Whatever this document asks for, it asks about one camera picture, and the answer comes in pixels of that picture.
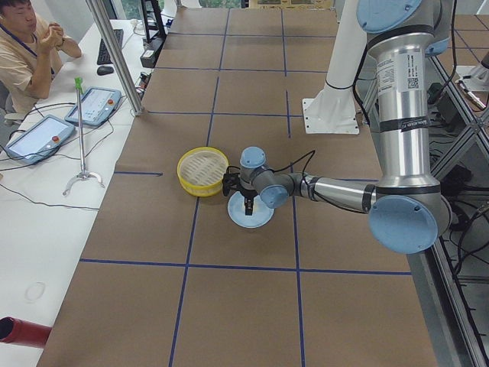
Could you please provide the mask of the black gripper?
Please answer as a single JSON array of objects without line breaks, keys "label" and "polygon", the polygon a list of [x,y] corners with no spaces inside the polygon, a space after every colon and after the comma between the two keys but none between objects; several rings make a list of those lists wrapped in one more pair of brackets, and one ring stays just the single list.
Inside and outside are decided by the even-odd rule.
[{"label": "black gripper", "polygon": [[244,214],[246,216],[252,216],[254,209],[254,198],[257,196],[257,191],[253,189],[249,190],[242,187],[240,189],[240,193],[244,197]]}]

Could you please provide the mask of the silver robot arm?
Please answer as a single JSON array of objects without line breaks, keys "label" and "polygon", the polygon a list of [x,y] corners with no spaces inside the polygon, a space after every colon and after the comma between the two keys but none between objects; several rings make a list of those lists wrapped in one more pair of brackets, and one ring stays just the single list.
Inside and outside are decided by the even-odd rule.
[{"label": "silver robot arm", "polygon": [[234,183],[226,183],[228,214],[240,226],[266,224],[291,196],[368,215],[377,241],[413,254],[431,247],[449,227],[452,213],[429,166],[426,58],[444,52],[453,28],[453,1],[348,1],[343,8],[330,71],[315,99],[305,99],[309,133],[346,133],[345,115],[355,73],[364,56],[376,63],[376,183],[334,180],[305,172],[281,173],[258,147],[243,150]]}]

